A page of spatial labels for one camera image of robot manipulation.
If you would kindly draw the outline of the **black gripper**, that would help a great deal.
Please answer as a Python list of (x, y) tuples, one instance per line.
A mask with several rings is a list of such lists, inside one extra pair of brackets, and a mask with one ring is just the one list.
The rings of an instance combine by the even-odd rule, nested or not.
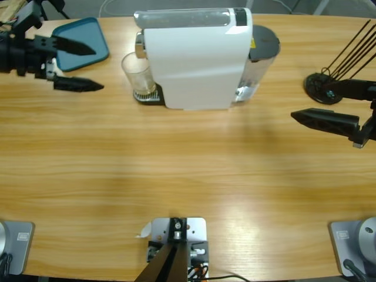
[(353, 146), (363, 148), (368, 139), (375, 139), (375, 81), (346, 79), (327, 83), (325, 91), (332, 91), (342, 98), (355, 100), (372, 100), (371, 117), (360, 129), (360, 117), (332, 110), (309, 108), (291, 112), (291, 117), (301, 125), (335, 135), (347, 137)]
[(12, 70), (18, 76), (33, 73), (37, 79), (53, 80), (55, 90), (70, 92), (91, 92), (104, 88), (100, 83), (86, 78), (66, 78), (56, 76), (53, 58), (57, 51), (74, 55), (95, 55), (96, 51), (85, 43), (52, 35), (35, 35), (33, 39), (12, 37), (10, 32), (1, 32), (1, 72)]

